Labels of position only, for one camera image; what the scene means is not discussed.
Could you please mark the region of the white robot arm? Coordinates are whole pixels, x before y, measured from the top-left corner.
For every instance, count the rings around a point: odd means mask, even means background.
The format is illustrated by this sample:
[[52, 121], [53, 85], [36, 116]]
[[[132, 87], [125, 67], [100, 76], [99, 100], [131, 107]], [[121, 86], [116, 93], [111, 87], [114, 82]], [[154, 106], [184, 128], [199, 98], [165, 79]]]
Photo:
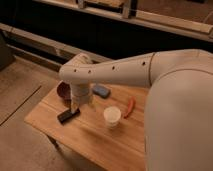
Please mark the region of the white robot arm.
[[94, 64], [80, 53], [59, 70], [71, 108], [90, 101], [91, 83], [147, 87], [146, 171], [213, 171], [213, 52], [152, 52]]

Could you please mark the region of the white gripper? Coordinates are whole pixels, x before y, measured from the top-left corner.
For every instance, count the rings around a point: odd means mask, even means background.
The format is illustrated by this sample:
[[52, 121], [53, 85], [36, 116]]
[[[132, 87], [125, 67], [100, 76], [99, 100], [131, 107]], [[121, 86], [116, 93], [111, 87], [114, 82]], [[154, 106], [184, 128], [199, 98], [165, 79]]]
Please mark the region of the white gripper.
[[71, 84], [71, 112], [75, 113], [81, 105], [87, 104], [91, 97], [89, 84]]

